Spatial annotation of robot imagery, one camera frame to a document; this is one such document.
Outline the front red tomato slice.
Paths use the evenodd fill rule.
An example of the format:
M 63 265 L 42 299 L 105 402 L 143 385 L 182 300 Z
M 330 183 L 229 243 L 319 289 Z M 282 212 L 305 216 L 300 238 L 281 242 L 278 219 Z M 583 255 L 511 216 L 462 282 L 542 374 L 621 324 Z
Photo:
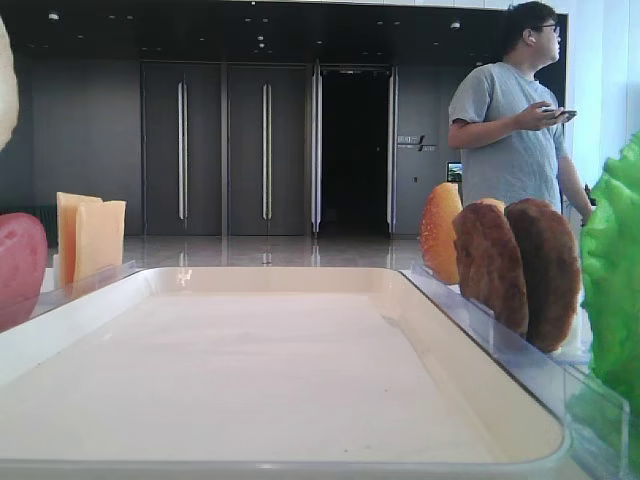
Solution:
M 44 280 L 48 244 L 41 222 L 26 213 L 1 216 L 1 331 L 26 322 Z

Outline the white plastic tray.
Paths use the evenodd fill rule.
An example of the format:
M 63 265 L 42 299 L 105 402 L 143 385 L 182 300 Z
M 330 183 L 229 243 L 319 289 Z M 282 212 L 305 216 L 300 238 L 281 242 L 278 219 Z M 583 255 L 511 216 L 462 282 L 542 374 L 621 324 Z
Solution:
M 569 445 L 393 270 L 143 270 L 1 336 L 5 479 L 552 479 Z

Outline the man in grey t-shirt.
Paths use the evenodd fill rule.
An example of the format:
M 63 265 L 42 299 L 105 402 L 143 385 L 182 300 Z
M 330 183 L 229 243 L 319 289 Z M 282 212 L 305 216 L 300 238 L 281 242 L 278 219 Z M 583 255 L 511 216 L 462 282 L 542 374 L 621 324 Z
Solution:
M 589 219 L 591 203 L 567 151 L 566 117 L 536 74 L 559 59 L 560 26 L 552 7 L 520 3 L 503 16 L 500 61 L 473 69 L 449 105 L 448 145 L 461 153 L 462 198 L 511 204 L 526 198 L 564 200 Z

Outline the front brown meat patty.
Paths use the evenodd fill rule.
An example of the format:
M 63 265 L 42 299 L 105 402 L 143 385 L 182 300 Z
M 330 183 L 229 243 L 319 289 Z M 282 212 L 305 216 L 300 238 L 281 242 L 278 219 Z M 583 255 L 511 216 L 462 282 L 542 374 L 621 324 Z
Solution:
M 454 218 L 453 229 L 462 296 L 490 309 L 499 323 L 523 337 L 529 322 L 523 263 L 503 210 L 471 203 Z

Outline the right clear acrylic rack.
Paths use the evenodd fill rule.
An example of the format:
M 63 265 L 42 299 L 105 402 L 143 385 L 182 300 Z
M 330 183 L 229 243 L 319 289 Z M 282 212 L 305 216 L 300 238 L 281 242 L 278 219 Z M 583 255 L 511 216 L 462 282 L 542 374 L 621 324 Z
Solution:
M 639 477 L 639 418 L 630 403 L 586 365 L 544 354 L 496 322 L 493 314 L 413 263 L 403 272 L 489 356 L 557 414 L 571 434 L 570 454 L 590 479 Z

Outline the bread slice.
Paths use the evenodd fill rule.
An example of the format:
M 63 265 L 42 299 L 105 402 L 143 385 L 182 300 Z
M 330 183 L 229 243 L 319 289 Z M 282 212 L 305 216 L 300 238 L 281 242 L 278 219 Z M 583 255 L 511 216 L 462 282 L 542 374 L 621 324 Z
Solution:
M 426 267 L 443 283 L 459 283 L 454 218 L 462 211 L 454 183 L 437 185 L 427 198 L 420 224 L 420 245 Z
M 491 205 L 493 207 L 496 207 L 501 213 L 504 213 L 505 211 L 505 204 L 498 200 L 498 199 L 494 199 L 494 198 L 482 198 L 480 200 L 477 200 L 478 204 L 484 204 L 484 205 Z
M 8 31 L 0 20 L 0 149 L 10 141 L 18 123 L 19 90 Z

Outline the rear brown meat patty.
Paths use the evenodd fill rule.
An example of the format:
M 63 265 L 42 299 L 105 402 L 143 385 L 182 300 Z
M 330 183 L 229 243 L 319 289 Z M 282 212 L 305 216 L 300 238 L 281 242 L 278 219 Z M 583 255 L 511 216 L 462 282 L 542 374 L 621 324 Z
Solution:
M 506 207 L 519 246 L 528 296 L 526 340 L 538 350 L 558 350 L 577 311 L 581 275 L 574 236 L 550 204 L 526 198 Z

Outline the white pusher block far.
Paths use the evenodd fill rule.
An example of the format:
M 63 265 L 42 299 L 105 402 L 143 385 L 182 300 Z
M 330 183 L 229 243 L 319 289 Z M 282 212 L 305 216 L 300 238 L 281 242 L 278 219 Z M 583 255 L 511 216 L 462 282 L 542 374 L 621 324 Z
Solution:
M 60 287 L 59 255 L 52 256 L 52 266 L 45 269 L 41 292 L 57 290 Z

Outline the brown meat patty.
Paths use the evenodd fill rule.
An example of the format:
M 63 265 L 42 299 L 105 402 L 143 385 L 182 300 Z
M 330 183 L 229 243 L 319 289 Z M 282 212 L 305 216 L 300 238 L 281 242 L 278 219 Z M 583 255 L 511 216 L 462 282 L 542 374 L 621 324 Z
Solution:
M 490 309 L 499 323 L 523 337 L 529 322 L 523 263 L 503 210 L 471 203 L 454 218 L 453 229 L 462 296 Z
M 526 340 L 538 350 L 558 350 L 577 311 L 581 275 L 574 236 L 550 204 L 526 198 L 506 207 L 519 246 L 528 296 Z

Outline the green lettuce leaf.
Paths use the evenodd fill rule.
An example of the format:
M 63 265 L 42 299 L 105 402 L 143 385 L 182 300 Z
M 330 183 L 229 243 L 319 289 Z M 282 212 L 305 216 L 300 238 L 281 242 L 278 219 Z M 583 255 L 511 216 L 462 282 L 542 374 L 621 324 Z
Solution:
M 629 407 L 629 472 L 639 476 L 639 135 L 605 161 L 580 237 L 584 300 L 592 332 L 591 377 Z

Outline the dark double door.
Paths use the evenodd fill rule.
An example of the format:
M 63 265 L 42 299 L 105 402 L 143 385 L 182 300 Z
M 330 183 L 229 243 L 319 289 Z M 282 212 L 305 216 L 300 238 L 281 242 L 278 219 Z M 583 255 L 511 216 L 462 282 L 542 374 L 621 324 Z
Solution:
M 307 234 L 310 81 L 303 65 L 143 63 L 145 233 Z

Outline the rear orange cheese slice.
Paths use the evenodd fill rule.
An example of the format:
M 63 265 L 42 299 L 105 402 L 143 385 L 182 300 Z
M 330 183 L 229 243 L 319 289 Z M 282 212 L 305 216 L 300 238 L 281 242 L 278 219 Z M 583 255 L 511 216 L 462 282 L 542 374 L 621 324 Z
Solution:
M 58 222 L 58 280 L 64 287 L 73 282 L 76 258 L 76 215 L 83 203 L 101 203 L 102 199 L 94 196 L 78 195 L 65 192 L 57 193 Z

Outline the front yellow cheese slice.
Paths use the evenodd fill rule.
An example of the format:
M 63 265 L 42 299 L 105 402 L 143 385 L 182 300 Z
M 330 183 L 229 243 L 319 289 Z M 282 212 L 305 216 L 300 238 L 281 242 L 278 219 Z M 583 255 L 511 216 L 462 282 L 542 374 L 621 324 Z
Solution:
M 126 205 L 114 200 L 79 206 L 74 282 L 122 264 Z

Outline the dark smartphone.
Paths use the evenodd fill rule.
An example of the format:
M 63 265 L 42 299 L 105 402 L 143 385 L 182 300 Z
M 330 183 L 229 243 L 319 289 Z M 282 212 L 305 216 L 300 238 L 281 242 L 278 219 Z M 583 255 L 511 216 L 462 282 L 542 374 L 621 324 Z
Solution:
M 577 111 L 576 110 L 560 110 L 560 109 L 554 109 L 551 107 L 545 107 L 542 108 L 541 111 L 543 113 L 554 113 L 554 117 L 558 118 L 558 117 L 566 117 L 567 121 L 571 121 L 572 119 L 574 119 L 577 116 Z

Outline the clear acrylic rack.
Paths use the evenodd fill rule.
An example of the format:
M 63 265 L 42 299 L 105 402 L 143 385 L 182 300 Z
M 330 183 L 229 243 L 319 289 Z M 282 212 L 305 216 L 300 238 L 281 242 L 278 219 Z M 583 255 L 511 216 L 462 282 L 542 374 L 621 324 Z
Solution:
M 570 454 L 590 479 L 639 477 L 639 418 L 630 403 L 586 365 L 544 354 L 496 322 L 493 314 L 413 263 L 403 272 L 489 356 L 557 414 L 571 434 Z
M 115 267 L 105 268 L 92 276 L 78 280 L 64 287 L 60 286 L 57 290 L 44 293 L 40 291 L 30 318 L 34 319 L 51 310 L 68 304 L 77 298 L 81 298 L 82 296 L 127 278 L 138 271 L 139 268 L 136 266 L 135 262 L 131 261 Z

